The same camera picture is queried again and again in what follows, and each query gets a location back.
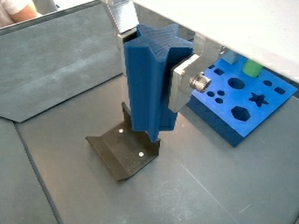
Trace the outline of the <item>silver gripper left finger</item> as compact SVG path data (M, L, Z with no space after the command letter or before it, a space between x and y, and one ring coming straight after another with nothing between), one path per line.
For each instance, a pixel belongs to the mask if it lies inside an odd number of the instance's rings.
M116 46L120 51L120 62L122 62L122 72L127 72L126 66L126 54L124 54L124 43L136 38L136 28L124 31L116 35Z

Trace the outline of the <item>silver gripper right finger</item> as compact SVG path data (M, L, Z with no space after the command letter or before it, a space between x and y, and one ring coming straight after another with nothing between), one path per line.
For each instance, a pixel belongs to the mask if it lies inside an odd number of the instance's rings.
M204 92L211 79L204 76L206 69L221 56L222 45L202 34L195 33L194 54L172 69L168 108L178 112L191 99L192 91Z

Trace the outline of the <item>person's forearm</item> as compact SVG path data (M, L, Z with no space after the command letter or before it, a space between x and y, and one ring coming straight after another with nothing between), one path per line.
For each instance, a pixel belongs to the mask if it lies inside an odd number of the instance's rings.
M34 0L0 0L0 28L38 18Z

